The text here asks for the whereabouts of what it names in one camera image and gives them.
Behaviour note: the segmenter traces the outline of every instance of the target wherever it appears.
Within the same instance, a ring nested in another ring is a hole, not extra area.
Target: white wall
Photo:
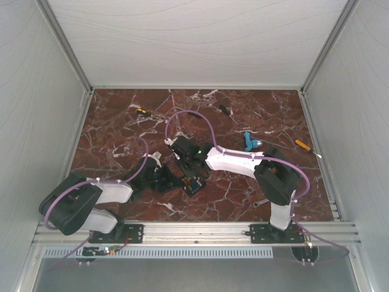
[[[346,0],[50,0],[95,86],[301,87]]]
[[[84,89],[38,6],[0,0],[0,290],[13,291],[72,146]]]
[[[389,287],[389,2],[360,0],[308,89],[318,139],[374,291]]]

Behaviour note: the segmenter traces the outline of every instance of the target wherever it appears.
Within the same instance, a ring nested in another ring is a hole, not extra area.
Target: screwdriver
[[[151,117],[151,116],[152,116],[151,112],[145,111],[143,108],[137,108],[137,109],[136,109],[136,112],[137,112],[138,114],[143,115],[144,117]]]
[[[296,144],[299,145],[299,146],[301,146],[301,147],[303,147],[306,151],[315,154],[317,157],[322,158],[322,156],[321,156],[320,154],[317,154],[316,152],[314,152],[314,150],[313,150],[310,146],[308,146],[308,145],[302,143],[302,141],[296,140]]]
[[[238,124],[236,122],[236,120],[231,116],[231,113],[228,111],[228,109],[224,106],[224,105],[219,105],[219,108],[221,109],[221,111],[223,113],[225,113],[226,115],[228,115],[236,124]]]

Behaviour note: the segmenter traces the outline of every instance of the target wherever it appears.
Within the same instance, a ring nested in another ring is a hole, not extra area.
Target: blue tool
[[[250,151],[251,149],[258,148],[258,146],[262,145],[261,141],[258,142],[258,140],[251,140],[249,132],[244,133],[244,139],[246,140],[246,148],[244,151]]]

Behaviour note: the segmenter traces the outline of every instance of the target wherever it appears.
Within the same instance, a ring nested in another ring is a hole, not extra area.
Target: orange screwdriver
[[[310,146],[308,146],[308,145],[302,143],[302,141],[296,140],[296,144],[299,145],[299,146],[301,146],[301,147],[303,147],[306,151],[315,154],[317,157],[322,158],[322,156],[321,156],[320,154],[317,154],[316,152],[314,152],[314,150],[313,150]]]

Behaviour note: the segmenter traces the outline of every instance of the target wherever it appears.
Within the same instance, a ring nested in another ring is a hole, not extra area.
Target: metal frame
[[[103,86],[97,85],[93,87],[94,89],[230,89],[230,90],[299,90],[300,86],[292,85],[263,85],[263,86],[240,86],[240,85],[129,85],[129,86]]]
[[[365,268],[363,267],[359,248],[361,248],[361,246],[354,246],[354,245],[348,246],[348,249],[350,250],[349,258],[350,258],[351,266],[354,271],[354,276],[357,281],[359,291],[373,292],[373,289],[367,278]]]
[[[127,221],[144,225],[143,243],[136,246],[256,246],[250,243],[249,231],[252,222],[142,222]],[[341,245],[359,245],[360,238],[353,222],[304,222],[307,229]],[[89,231],[78,231],[65,236],[60,231],[50,231],[42,223],[38,225],[32,246],[63,246],[82,242]],[[328,245],[312,239],[314,245]],[[266,246],[301,246],[304,244],[274,243]]]
[[[302,91],[307,91],[307,89],[312,84],[316,73],[319,69],[319,67],[324,62],[325,58],[327,57],[329,51],[334,46],[335,42],[337,41],[340,33],[342,32],[344,26],[346,25],[346,22],[352,12],[354,11],[357,3],[359,0],[348,0],[345,7],[343,8],[342,12],[340,13],[334,28],[332,29],[331,33],[329,34],[327,40],[324,43],[324,46],[322,47],[320,53],[317,55],[317,58],[315,60],[315,63],[313,64],[311,70],[309,71],[309,74],[302,86]]]
[[[78,78],[82,82],[83,86],[87,91],[92,91],[92,86],[86,77],[83,68],[81,67],[80,63],[77,60],[77,57],[74,54],[74,51],[72,47],[70,46],[58,20],[57,17],[55,17],[55,14],[48,3],[47,0],[36,0],[36,3],[38,4],[38,7],[43,13],[43,16],[49,23],[51,29],[53,30],[54,35],[56,36],[58,42],[60,43],[62,49],[64,50],[65,55],[67,56],[69,62],[71,63],[75,73],[77,74]]]
[[[71,171],[74,155],[75,155],[75,152],[77,150],[78,142],[80,141],[80,138],[81,138],[81,132],[83,131],[85,119],[86,119],[86,116],[88,114],[89,106],[91,105],[91,101],[92,101],[94,92],[95,91],[93,89],[92,91],[84,93],[84,96],[83,96],[83,99],[82,99],[81,105],[80,105],[80,107],[81,106],[83,107],[83,112],[82,112],[82,115],[80,116],[80,118],[76,124],[77,131],[75,132],[75,134],[73,136],[72,147],[69,149],[68,155],[66,157],[65,165],[64,165],[62,174],[60,176],[60,181],[58,183],[61,183],[69,175],[69,173]]]
[[[298,91],[298,96],[300,97],[301,105],[303,107],[306,123],[308,125],[309,134],[311,135],[314,149],[316,149],[316,151],[323,156],[323,159],[318,159],[318,166],[322,173],[323,182],[326,188],[328,199],[330,203],[333,202],[335,204],[336,210],[339,213],[339,220],[340,221],[347,220],[346,214],[344,212],[344,208],[342,206],[342,202],[339,200],[339,196],[337,195],[336,188],[334,186],[333,179],[329,171],[329,165],[327,164],[327,160],[325,159],[325,153],[323,152],[320,143],[318,141],[315,123],[311,115],[311,110],[306,98],[306,94],[305,92]]]

